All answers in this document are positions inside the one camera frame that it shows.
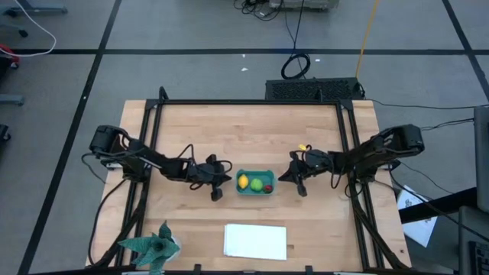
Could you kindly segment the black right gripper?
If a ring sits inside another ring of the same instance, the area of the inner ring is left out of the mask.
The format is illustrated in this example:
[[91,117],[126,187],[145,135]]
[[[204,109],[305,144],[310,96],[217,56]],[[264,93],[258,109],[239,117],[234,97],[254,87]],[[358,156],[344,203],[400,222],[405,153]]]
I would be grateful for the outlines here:
[[303,181],[309,177],[317,176],[320,173],[332,171],[332,159],[320,150],[293,151],[291,153],[292,162],[287,171],[278,177],[281,182],[295,183],[297,192],[300,196],[307,196],[306,187]]

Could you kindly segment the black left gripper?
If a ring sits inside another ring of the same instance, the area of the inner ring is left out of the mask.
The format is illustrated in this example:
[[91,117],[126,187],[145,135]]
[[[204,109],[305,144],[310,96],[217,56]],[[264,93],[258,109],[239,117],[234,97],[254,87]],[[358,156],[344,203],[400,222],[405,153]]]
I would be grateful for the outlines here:
[[232,180],[228,176],[230,170],[223,170],[223,166],[217,161],[217,156],[211,154],[207,157],[206,162],[195,165],[195,175],[192,176],[194,182],[190,185],[191,190],[197,190],[204,184],[212,187],[211,200],[217,202],[222,198],[222,190],[220,186]]

